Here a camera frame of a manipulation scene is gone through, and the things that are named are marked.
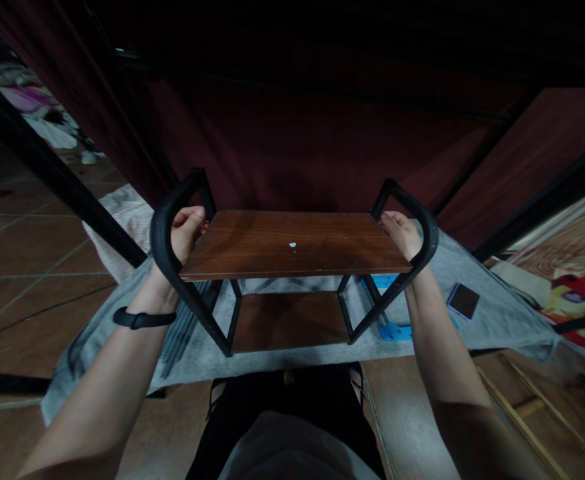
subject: lower shelf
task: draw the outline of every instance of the lower shelf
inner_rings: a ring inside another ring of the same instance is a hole
[[[232,353],[347,343],[335,291],[244,295]]]

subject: smartphone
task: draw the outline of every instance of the smartphone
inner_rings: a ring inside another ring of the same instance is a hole
[[[470,321],[477,303],[479,303],[479,294],[470,290],[464,284],[457,283],[448,299],[448,308]]]

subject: tiled floor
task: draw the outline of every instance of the tiled floor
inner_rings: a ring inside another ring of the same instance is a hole
[[[97,197],[124,183],[106,162],[72,168]],[[50,377],[70,340],[111,292],[113,279],[78,218],[31,174],[8,163],[0,168],[0,186],[14,190],[0,199],[0,330],[51,305],[103,289],[0,331],[0,373]],[[476,363],[515,404],[528,394],[507,375],[499,355]],[[585,429],[583,417],[570,410],[560,393],[567,379],[585,371],[585,362],[572,351],[560,351],[547,365],[514,352],[508,355],[534,376],[575,428]],[[376,432],[386,477],[457,479],[414,357],[368,361],[364,372],[370,400],[364,413]],[[201,382],[172,387],[167,399],[145,402],[119,478],[184,477],[205,427],[209,386]],[[0,397],[0,479],[14,476],[43,432],[39,407],[32,405],[36,401]],[[550,445],[571,478],[585,479],[583,454],[543,415],[530,418],[531,428]]]
[[[70,165],[97,197],[125,182],[113,165]],[[0,331],[0,373],[50,378],[59,356],[113,288],[81,221],[0,151],[0,330],[52,305],[94,292]]]

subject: dark red curtain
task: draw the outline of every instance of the dark red curtain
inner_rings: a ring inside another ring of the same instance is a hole
[[[122,87],[106,75],[111,60],[94,46],[83,2],[0,0],[0,36],[143,198],[157,205],[168,183],[122,107]]]
[[[159,2],[99,16],[113,42],[168,71],[129,69],[177,176],[205,167],[220,208],[365,211],[393,177],[434,207],[494,124],[352,100],[180,75],[248,72],[467,109],[504,111],[524,89],[388,56],[236,27]]]

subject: person's right hand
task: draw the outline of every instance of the person's right hand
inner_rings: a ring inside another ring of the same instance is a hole
[[[417,232],[417,227],[403,213],[397,211],[383,212],[379,224],[386,226],[384,231],[408,261],[419,253],[422,241]]]

